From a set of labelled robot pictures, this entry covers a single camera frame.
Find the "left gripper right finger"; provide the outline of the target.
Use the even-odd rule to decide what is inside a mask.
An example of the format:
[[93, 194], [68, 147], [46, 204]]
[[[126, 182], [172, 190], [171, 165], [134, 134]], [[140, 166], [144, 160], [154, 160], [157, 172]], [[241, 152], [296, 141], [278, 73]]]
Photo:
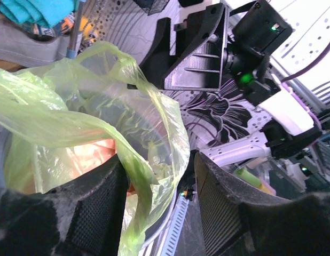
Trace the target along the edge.
[[330, 255], [330, 193], [273, 196], [202, 153], [194, 169], [207, 255]]

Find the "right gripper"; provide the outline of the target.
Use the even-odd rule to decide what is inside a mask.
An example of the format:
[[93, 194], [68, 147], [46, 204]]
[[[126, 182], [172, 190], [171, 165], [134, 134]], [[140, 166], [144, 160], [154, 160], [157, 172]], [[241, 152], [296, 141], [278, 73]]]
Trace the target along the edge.
[[229, 9], [207, 6], [174, 25], [176, 55], [170, 54], [171, 19], [159, 19], [150, 50], [140, 68], [165, 90], [217, 91], [221, 85]]

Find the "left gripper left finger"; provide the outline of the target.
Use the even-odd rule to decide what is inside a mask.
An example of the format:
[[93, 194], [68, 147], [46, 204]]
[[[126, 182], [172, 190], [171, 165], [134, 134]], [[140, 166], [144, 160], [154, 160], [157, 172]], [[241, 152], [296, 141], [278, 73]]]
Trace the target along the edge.
[[45, 194], [0, 188], [0, 255], [117, 255], [127, 188], [117, 156]]

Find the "green trash bag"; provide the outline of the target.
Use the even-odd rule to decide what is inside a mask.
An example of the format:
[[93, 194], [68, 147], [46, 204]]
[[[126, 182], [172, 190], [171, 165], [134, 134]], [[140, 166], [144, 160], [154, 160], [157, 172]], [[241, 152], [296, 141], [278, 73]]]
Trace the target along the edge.
[[109, 42], [42, 67], [16, 73], [0, 68], [0, 125], [11, 132], [6, 187], [0, 188], [19, 193], [17, 178], [33, 147], [115, 140], [114, 156], [128, 178], [117, 255], [139, 253], [190, 157], [178, 102], [150, 83], [132, 56]]

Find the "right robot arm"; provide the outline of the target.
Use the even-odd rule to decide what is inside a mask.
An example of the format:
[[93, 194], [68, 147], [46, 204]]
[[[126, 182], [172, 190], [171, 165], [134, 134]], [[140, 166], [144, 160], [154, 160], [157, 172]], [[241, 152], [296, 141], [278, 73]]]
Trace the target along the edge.
[[217, 165], [289, 158], [321, 135], [316, 116], [271, 78], [270, 55], [291, 33], [267, 1], [217, 3], [175, 25], [159, 19], [141, 68], [179, 102], [186, 129], [202, 135], [201, 152]]

